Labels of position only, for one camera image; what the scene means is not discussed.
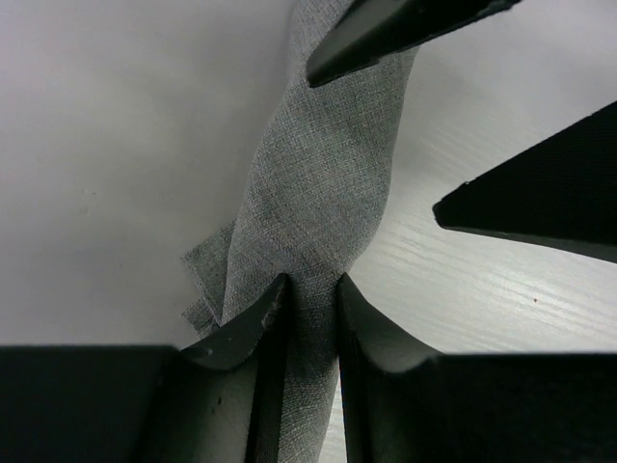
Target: white wood grain surface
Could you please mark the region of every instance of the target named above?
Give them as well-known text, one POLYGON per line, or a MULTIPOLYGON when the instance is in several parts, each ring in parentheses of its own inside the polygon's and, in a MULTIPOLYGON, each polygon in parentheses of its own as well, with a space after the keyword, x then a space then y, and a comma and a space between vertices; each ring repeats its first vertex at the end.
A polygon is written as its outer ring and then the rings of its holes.
MULTIPOLYGON (((292 0, 0 0, 0 343, 195 339, 178 257, 230 220, 292 0)), ((423 47, 352 276, 448 351, 617 350, 617 266, 442 231, 460 183, 617 99, 617 3, 525 0, 423 47)), ((340 401, 325 463, 344 461, 340 401)))
MULTIPOLYGON (((527 0, 420 49, 386 217, 352 271, 409 333, 445 352, 617 350, 617 265, 443 231, 431 212, 617 99, 615 24, 610 0, 527 0)), ((340 395, 321 461, 345 461, 340 395)))

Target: white surface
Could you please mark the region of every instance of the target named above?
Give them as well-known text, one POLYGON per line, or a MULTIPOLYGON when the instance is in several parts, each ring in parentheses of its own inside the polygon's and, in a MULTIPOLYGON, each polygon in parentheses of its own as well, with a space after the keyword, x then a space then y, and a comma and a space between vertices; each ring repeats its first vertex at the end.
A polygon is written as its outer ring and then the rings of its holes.
MULTIPOLYGON (((0 0, 0 343, 173 342, 234 214, 291 0, 0 0)), ((441 231, 461 182, 617 99, 617 3, 526 0, 423 47, 353 277, 445 351, 615 350, 617 266, 441 231)), ((340 404, 322 461, 344 461, 340 404)))

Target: white table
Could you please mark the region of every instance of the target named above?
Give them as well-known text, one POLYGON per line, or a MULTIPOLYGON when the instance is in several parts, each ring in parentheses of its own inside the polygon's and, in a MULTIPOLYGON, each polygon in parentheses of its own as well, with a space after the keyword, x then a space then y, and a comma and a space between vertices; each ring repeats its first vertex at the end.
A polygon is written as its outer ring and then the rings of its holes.
MULTIPOLYGON (((178 257, 230 220, 290 0, 0 0, 0 342, 195 340, 178 257)), ((617 266, 442 231, 460 183, 617 99, 617 3, 526 0, 422 48, 352 276, 448 352, 617 349, 617 266)), ((322 461, 344 461, 340 402, 322 461)))

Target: gray cloth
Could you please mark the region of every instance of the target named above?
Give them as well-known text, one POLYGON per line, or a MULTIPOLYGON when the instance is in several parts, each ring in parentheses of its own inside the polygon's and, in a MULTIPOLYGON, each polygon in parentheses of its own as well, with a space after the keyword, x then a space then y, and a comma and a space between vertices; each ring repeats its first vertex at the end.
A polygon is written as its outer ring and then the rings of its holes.
POLYGON ((414 51, 309 89, 310 52, 349 0, 299 0, 288 85, 249 174, 234 225, 184 261, 201 291, 186 313, 203 335, 248 308, 280 273, 299 308, 291 334, 280 458, 319 457, 335 392, 335 283, 366 249, 389 193, 414 51))

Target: gray fabric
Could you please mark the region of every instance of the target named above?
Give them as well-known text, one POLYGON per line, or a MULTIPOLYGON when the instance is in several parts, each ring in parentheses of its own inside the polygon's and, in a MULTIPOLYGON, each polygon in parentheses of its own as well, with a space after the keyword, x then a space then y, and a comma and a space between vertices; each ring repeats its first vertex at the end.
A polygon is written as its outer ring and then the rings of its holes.
POLYGON ((280 461, 316 461, 336 383, 335 283, 376 232, 414 51, 309 89, 310 52, 349 0, 299 0, 288 86, 255 154, 235 225, 185 256, 202 300, 186 314, 206 335, 280 273, 299 308, 285 377, 280 461))

